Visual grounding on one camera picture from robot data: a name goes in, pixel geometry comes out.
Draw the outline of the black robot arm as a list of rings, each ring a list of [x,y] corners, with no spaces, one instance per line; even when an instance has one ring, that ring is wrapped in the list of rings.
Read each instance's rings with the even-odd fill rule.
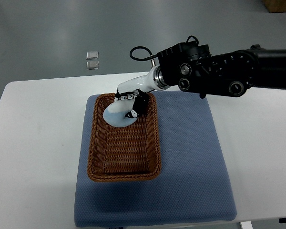
[[[256,44],[246,50],[211,55],[196,37],[150,55],[159,64],[141,77],[119,84],[115,101],[133,100],[127,118],[141,116],[151,91],[178,86],[187,93],[240,97],[252,87],[286,90],[286,50],[267,50]]]

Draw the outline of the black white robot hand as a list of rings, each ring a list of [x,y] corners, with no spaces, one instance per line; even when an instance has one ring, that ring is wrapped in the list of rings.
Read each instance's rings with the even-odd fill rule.
[[[133,99],[139,91],[144,93],[157,90],[155,81],[157,66],[153,67],[146,75],[139,76],[118,85],[115,100]],[[143,96],[137,96],[134,100],[131,111],[127,112],[126,118],[138,118],[145,111],[145,99]]]

